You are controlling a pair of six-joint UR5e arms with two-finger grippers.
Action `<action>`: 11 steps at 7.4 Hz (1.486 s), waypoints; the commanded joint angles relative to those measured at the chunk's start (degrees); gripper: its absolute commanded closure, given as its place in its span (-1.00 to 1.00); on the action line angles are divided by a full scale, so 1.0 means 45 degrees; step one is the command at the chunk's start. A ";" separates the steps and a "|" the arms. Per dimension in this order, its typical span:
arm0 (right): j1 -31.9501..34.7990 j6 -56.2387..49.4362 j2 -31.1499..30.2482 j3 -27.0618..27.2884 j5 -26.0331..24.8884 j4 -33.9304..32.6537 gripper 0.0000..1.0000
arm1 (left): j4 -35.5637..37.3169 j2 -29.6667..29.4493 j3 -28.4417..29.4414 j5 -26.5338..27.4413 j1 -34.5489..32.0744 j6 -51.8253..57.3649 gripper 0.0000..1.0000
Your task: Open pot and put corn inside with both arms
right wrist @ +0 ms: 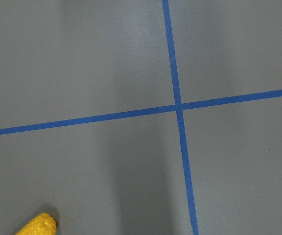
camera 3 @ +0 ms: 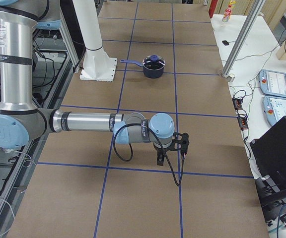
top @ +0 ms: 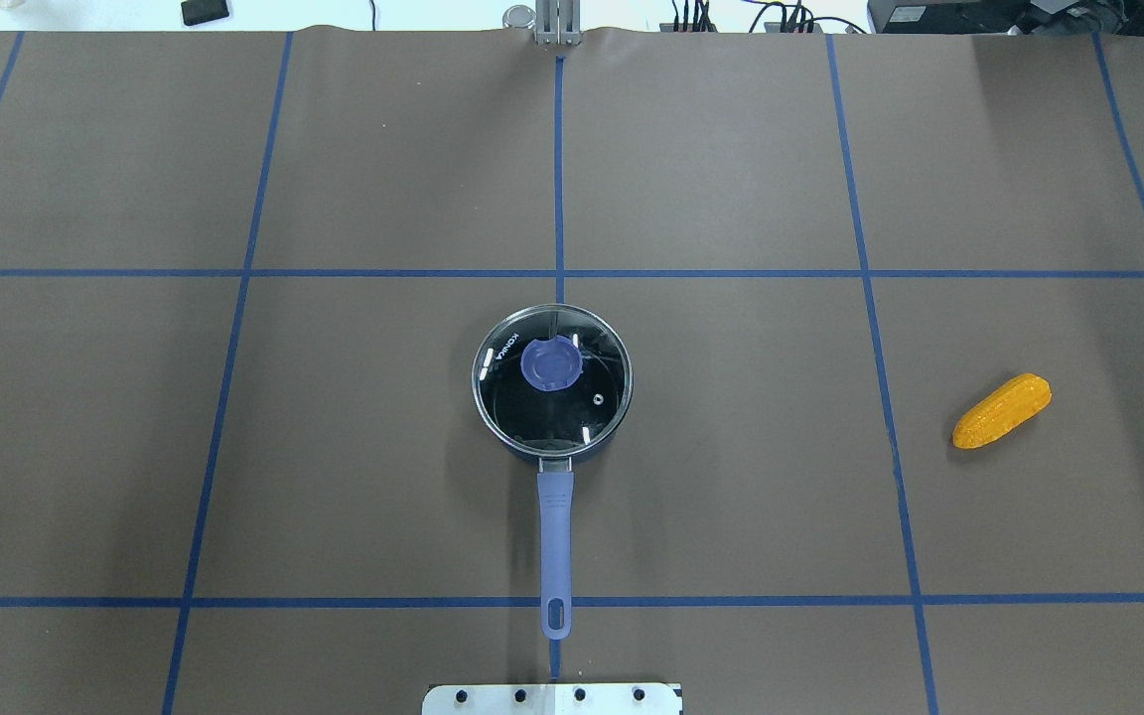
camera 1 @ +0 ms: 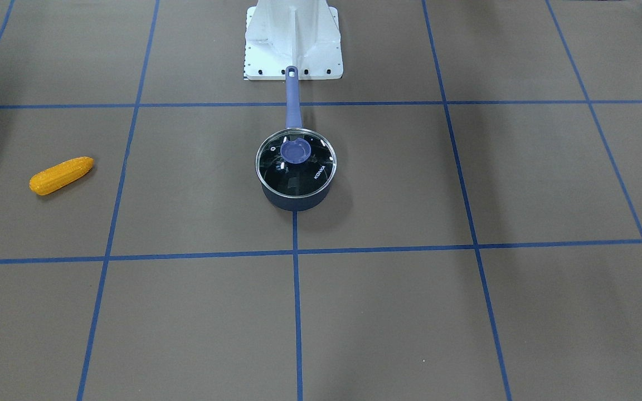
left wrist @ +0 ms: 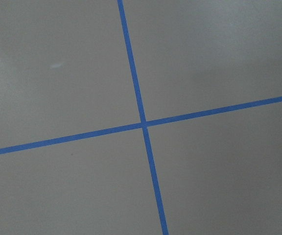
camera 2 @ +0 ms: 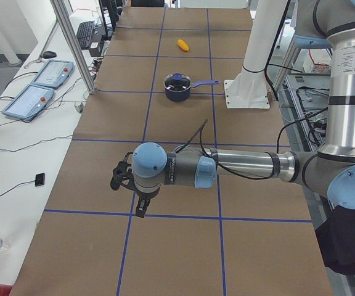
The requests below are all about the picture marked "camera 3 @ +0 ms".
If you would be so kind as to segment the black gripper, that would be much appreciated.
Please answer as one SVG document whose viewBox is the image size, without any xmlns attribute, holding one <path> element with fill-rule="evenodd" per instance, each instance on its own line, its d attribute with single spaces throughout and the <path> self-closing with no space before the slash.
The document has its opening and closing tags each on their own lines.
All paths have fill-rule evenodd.
<svg viewBox="0 0 286 238">
<path fill-rule="evenodd" d="M 156 142 L 153 143 L 153 146 L 155 150 L 157 151 L 157 165 L 158 166 L 163 166 L 164 165 L 164 159 L 165 159 L 165 153 L 167 151 L 173 150 L 173 145 L 171 143 L 162 145 L 162 144 L 157 144 Z"/>
</svg>

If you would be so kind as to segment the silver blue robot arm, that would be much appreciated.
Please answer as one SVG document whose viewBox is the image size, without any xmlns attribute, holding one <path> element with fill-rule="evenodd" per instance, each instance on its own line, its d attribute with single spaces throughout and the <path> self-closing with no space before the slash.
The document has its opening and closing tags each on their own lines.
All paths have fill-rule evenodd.
<svg viewBox="0 0 286 238">
<path fill-rule="evenodd" d="M 157 163 L 175 149 L 174 122 L 170 115 L 151 119 L 135 114 L 73 113 L 43 109 L 33 103 L 33 30 L 58 29 L 58 0 L 0 0 L 0 147 L 15 149 L 45 133 L 108 131 L 114 144 L 153 143 Z"/>
</svg>

